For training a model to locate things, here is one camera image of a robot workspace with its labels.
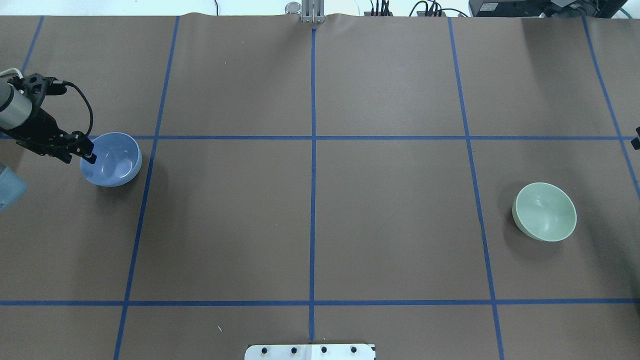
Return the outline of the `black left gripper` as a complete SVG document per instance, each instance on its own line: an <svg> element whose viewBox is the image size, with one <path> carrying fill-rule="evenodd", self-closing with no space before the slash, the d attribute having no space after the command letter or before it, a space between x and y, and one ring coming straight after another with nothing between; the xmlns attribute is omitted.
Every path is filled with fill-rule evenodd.
<svg viewBox="0 0 640 360"><path fill-rule="evenodd" d="M70 164L73 156L92 165L98 159L94 153L94 143L84 132L67 134L58 127L53 116L43 109L37 110L23 124L13 129L5 127L5 135L15 139L26 150L41 157L62 158L65 164Z"/></svg>

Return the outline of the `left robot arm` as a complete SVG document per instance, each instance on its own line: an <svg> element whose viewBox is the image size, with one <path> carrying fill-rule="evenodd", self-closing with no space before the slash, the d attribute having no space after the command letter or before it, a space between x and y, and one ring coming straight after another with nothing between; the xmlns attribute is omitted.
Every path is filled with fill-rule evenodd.
<svg viewBox="0 0 640 360"><path fill-rule="evenodd" d="M87 130L65 131L57 119L43 108L48 97L61 96L74 89L87 107ZM98 156L89 135L94 127L94 111L78 85L56 77L33 73L14 75L1 82L1 211L4 212L26 193L28 185L14 166L26 151L70 164L79 157L95 164Z"/></svg>

